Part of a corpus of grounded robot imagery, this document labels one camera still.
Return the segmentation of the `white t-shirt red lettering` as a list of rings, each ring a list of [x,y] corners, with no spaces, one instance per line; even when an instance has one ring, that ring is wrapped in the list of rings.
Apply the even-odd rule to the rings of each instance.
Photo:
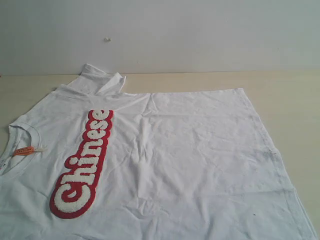
[[[9,125],[1,239],[317,239],[243,89],[124,84],[87,64]]]

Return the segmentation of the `orange neck tag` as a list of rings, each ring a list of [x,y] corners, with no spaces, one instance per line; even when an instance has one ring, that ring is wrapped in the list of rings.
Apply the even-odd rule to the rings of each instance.
[[[34,154],[34,153],[40,153],[40,152],[44,152],[46,150],[46,148],[41,148],[41,147],[38,147],[38,148],[35,148],[33,146],[28,146],[28,147],[23,147],[23,148],[18,148],[16,149],[12,156],[15,157],[15,156],[28,156],[28,155],[31,155],[31,154]]]

